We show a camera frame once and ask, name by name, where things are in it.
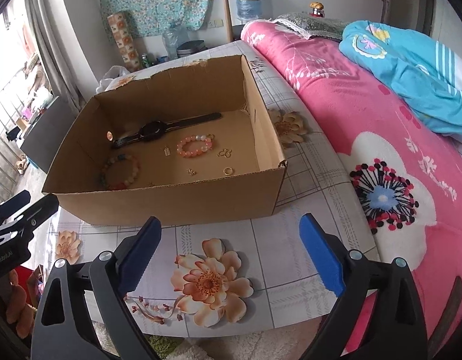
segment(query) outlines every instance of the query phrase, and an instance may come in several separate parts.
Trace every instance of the pink blanket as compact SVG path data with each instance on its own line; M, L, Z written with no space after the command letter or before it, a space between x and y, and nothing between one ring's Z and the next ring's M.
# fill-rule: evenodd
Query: pink blanket
M338 153L366 214L381 260L400 256L413 271L428 337L455 279L462 279L462 158L332 40L305 40L258 21L241 38L282 74ZM347 349L365 331L368 297ZM462 318L462 303L446 340Z

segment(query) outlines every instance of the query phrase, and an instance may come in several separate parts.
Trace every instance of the watch face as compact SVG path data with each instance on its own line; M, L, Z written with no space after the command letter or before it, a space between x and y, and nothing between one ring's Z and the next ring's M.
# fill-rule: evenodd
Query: watch face
M160 121L150 122L139 130L139 135L144 139L159 138L166 132L166 124Z

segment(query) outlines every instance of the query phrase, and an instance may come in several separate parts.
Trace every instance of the bracelet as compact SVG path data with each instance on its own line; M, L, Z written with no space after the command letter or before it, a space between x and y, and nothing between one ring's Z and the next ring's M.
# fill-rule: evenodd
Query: bracelet
M113 165L115 162L124 161L124 160L130 160L133 163L133 172L131 176L128 177L125 181L118 183L116 185L108 184L106 181L106 172L108 171L108 168L111 165ZM108 161L106 161L105 166L101 170L100 183L108 191L125 190L134 182L134 180L138 176L138 172L139 172L139 162L135 157L129 154L119 154L118 156L111 157L110 159L108 159Z
M208 134L208 135L192 135L191 137L186 137L182 139L178 143L178 148L176 152L185 158L189 157L196 157L197 155L201 155L203 153L206 153L209 149L213 147L213 134ZM184 146L187 145L189 142L192 141L202 141L204 142L204 145L201 146L200 149L192 150L192 151L187 151Z

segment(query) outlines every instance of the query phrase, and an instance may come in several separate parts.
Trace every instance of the white plastic bag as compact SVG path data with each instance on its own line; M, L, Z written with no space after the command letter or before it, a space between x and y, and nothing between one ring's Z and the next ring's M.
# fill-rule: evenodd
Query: white plastic bag
M96 88L96 94L104 92L106 88L108 88L109 84L111 84L111 81L113 81L114 79L125 76L129 73L130 71L128 71L128 69L126 69L125 67L113 66L101 79L100 86Z

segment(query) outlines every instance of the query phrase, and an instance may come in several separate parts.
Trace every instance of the black and red stamen pattern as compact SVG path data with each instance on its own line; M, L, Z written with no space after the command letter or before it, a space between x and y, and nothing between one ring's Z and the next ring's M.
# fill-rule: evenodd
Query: black and red stamen pattern
M371 233L376 234L378 228L385 225L394 231L414 223L419 208L419 202L411 193L414 185L398 176L385 161L375 158L372 165L362 163L349 175Z

